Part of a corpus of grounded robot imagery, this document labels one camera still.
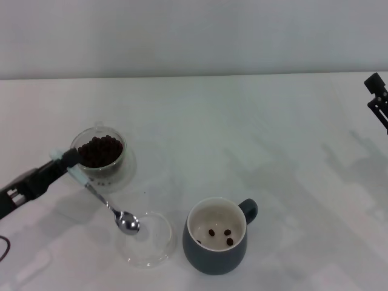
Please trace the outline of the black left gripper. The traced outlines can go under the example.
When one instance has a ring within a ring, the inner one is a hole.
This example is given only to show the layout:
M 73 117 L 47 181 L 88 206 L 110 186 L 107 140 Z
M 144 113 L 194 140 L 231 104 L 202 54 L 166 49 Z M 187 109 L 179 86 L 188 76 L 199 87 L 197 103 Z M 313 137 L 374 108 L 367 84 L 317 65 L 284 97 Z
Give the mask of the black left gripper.
M 51 161 L 39 169 L 29 170 L 1 189 L 1 219 L 25 203 L 40 197 L 50 184 L 81 162 L 81 155 L 75 148 L 66 151 L 53 150 L 50 152 L 50 158 Z

